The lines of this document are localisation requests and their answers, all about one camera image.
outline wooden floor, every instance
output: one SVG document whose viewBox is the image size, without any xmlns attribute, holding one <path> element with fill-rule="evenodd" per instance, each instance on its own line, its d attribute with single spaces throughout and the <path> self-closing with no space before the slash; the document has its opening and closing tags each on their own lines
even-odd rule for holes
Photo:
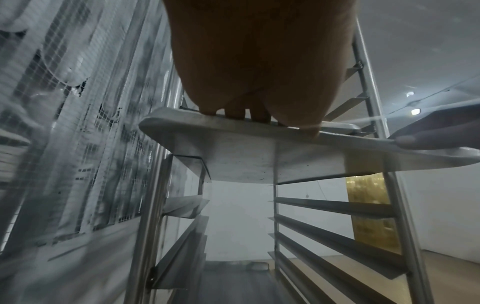
<svg viewBox="0 0 480 304">
<path fill-rule="evenodd" d="M 435 304 L 478 304 L 480 303 L 480 264 L 457 258 L 424 252 Z M 388 280 L 369 268 L 345 257 L 328 256 L 326 260 L 368 284 L 397 304 L 411 304 L 405 276 Z M 337 304 L 353 302 L 297 259 L 292 260 Z"/>
</svg>

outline hand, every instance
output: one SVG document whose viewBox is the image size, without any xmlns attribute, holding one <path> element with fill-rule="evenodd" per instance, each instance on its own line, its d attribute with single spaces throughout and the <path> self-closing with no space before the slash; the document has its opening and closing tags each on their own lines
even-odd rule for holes
<svg viewBox="0 0 480 304">
<path fill-rule="evenodd" d="M 480 104 L 443 109 L 396 131 L 390 138 L 405 149 L 480 149 Z"/>
</svg>

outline wire mesh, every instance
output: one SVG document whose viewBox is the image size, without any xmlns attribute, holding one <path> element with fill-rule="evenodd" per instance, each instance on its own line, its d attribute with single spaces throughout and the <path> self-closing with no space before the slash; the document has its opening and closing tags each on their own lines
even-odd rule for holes
<svg viewBox="0 0 480 304">
<path fill-rule="evenodd" d="M 7 262 L 140 216 L 172 65 L 159 0 L 0 0 L 2 296 Z"/>
</svg>

